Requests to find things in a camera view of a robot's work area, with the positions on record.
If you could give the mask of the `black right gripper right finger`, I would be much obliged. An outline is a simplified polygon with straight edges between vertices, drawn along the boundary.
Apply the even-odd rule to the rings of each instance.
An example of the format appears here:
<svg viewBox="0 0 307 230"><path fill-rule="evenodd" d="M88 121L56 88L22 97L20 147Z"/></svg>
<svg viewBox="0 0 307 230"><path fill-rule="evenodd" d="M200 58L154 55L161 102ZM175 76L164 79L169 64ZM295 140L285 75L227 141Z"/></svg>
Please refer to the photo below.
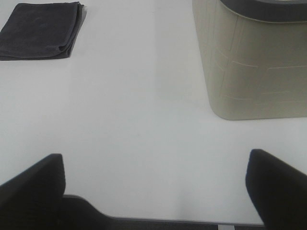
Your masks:
<svg viewBox="0 0 307 230"><path fill-rule="evenodd" d="M266 229L307 228L306 174L262 149L253 149L245 184Z"/></svg>

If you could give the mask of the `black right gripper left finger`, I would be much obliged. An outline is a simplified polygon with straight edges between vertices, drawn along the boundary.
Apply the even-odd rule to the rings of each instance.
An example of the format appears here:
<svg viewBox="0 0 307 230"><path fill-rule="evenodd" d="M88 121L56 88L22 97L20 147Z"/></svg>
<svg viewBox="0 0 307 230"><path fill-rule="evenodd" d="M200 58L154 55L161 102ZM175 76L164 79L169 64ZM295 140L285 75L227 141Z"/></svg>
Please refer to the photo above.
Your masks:
<svg viewBox="0 0 307 230"><path fill-rule="evenodd" d="M2 230L55 230L66 181L61 154L50 154L0 186Z"/></svg>

